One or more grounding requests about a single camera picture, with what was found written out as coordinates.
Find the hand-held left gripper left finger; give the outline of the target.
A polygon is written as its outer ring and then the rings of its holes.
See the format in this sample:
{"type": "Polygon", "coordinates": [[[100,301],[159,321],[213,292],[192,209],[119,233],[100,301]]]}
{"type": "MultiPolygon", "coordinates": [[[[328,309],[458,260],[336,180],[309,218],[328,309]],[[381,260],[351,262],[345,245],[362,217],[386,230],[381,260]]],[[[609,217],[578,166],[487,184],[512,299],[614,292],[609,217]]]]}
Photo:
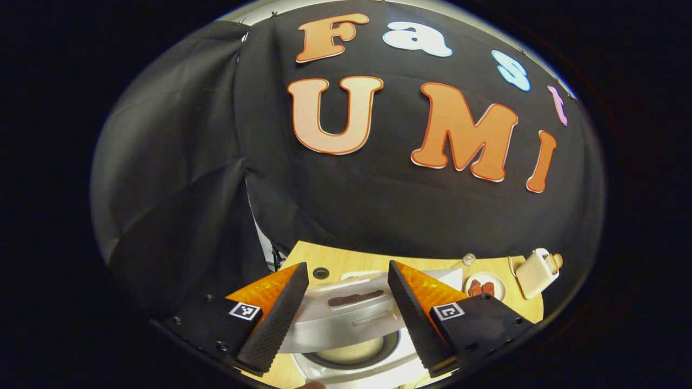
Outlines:
{"type": "Polygon", "coordinates": [[[224,370],[269,372],[309,285],[306,263],[272,273],[226,296],[197,291],[153,325],[224,370]]]}

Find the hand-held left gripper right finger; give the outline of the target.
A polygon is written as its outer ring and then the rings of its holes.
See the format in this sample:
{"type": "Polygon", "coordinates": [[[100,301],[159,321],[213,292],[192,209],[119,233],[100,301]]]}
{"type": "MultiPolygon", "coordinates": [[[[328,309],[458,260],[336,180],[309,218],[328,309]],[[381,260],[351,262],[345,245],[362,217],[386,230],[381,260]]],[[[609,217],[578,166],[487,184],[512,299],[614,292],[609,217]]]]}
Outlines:
{"type": "Polygon", "coordinates": [[[423,367],[462,376],[520,343],[533,323],[487,293],[470,297],[400,261],[387,282],[423,367]]]}

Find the white rice cooker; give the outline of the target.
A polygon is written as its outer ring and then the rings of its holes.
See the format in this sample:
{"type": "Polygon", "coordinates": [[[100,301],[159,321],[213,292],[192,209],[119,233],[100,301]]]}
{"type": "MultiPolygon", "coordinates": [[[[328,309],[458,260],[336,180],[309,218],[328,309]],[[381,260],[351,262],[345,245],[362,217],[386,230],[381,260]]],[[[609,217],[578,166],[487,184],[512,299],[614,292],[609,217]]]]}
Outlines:
{"type": "Polygon", "coordinates": [[[320,381],[326,389],[398,389],[428,373],[391,295],[386,272],[353,272],[305,293],[272,366],[284,389],[320,381]],[[316,352],[384,338],[378,355],[356,365],[332,364],[316,352]]]}

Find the white rice layer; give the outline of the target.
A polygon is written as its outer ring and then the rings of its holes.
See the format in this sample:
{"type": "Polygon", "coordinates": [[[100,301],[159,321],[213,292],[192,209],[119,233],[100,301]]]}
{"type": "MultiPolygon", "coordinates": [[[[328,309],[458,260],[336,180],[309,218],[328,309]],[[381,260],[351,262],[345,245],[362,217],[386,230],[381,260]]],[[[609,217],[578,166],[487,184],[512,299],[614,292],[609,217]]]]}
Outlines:
{"type": "Polygon", "coordinates": [[[384,338],[316,352],[316,356],[332,364],[356,365],[375,358],[384,347],[384,338]]]}

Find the white round plate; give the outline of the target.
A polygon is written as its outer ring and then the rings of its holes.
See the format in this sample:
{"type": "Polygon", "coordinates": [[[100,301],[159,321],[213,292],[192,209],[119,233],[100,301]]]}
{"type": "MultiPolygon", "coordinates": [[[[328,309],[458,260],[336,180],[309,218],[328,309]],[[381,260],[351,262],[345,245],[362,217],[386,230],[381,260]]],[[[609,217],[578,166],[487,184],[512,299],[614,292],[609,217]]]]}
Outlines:
{"type": "Polygon", "coordinates": [[[472,274],[469,277],[469,279],[465,282],[464,292],[466,294],[467,294],[467,290],[468,290],[468,287],[470,285],[470,282],[472,280],[478,280],[481,284],[484,284],[484,283],[487,283],[488,281],[491,281],[495,285],[494,298],[496,298],[497,300],[499,300],[501,302],[504,301],[507,291],[506,291],[506,287],[505,287],[503,280],[499,276],[497,276],[491,272],[486,272],[486,271],[477,272],[477,273],[472,274]]]}

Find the white toaster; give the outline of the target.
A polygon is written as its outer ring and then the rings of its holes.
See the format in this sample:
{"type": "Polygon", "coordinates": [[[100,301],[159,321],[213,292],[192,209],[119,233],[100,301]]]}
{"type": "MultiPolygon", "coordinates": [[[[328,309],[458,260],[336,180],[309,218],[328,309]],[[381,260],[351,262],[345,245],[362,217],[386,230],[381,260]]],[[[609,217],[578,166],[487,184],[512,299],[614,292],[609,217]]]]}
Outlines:
{"type": "Polygon", "coordinates": [[[549,253],[546,249],[536,248],[529,258],[519,266],[515,273],[522,295],[527,299],[532,299],[542,293],[559,276],[560,270],[556,275],[552,275],[544,263],[543,256],[549,253]]]}

